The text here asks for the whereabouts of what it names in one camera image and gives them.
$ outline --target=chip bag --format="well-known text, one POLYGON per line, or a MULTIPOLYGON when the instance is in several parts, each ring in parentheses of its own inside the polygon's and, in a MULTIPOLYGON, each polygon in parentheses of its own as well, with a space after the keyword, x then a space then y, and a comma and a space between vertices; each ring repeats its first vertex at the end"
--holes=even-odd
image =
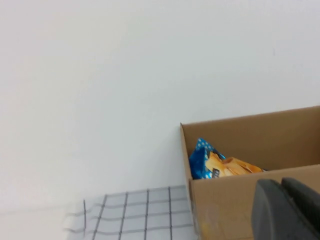
POLYGON ((212 178, 261 173, 264 171, 255 165, 241 161, 235 157, 229 157, 222 161, 218 155, 213 152, 210 152, 209 158, 205 162, 205 167, 211 170, 212 178))
POLYGON ((205 162, 209 159, 210 153, 216 154, 221 160, 226 159, 210 143, 203 138, 198 138, 195 149, 189 157, 191 175, 193 179, 211 179, 212 171, 208 169, 205 162))

